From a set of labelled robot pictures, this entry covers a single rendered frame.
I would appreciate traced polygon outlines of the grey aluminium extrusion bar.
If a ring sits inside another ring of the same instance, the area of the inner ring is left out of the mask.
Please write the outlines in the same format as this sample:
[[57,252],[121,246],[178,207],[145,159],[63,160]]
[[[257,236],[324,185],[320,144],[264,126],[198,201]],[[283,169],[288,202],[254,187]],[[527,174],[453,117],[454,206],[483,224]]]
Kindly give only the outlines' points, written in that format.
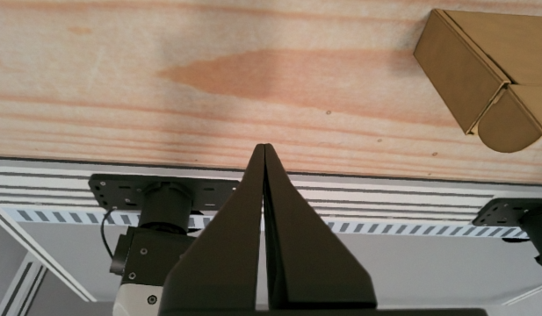
[[[94,197],[93,174],[241,181],[245,169],[0,156],[0,192]],[[542,198],[542,184],[286,171],[311,206],[478,212],[493,198]]]

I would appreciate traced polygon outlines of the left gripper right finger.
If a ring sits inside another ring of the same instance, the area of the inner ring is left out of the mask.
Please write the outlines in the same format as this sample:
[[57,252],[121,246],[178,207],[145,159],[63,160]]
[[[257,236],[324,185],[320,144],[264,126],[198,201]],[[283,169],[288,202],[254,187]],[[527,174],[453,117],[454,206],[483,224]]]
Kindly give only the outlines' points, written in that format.
[[269,310],[377,309],[370,274],[294,187],[271,143],[264,159]]

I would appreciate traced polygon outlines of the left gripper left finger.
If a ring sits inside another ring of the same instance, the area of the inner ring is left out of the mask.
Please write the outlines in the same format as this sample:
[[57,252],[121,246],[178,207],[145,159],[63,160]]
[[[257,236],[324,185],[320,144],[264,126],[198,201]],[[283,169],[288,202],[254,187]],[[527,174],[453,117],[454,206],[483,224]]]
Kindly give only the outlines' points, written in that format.
[[237,188],[167,275],[158,311],[254,304],[256,310],[264,164],[258,143]]

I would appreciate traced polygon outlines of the brown cardboard box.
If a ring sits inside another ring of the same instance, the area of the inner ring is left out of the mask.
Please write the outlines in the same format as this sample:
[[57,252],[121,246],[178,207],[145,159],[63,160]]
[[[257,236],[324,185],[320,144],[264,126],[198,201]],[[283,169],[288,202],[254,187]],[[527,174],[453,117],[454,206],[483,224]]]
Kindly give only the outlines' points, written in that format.
[[542,139],[542,17],[435,9],[413,56],[465,136],[507,154]]

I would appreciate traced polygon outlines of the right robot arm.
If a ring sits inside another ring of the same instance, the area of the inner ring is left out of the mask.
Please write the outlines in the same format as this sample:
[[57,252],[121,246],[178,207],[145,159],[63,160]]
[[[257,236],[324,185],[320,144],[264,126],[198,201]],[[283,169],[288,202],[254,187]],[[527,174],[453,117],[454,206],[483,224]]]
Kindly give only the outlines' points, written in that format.
[[542,266],[542,198],[497,197],[488,201],[473,221],[474,226],[519,227],[525,231]]

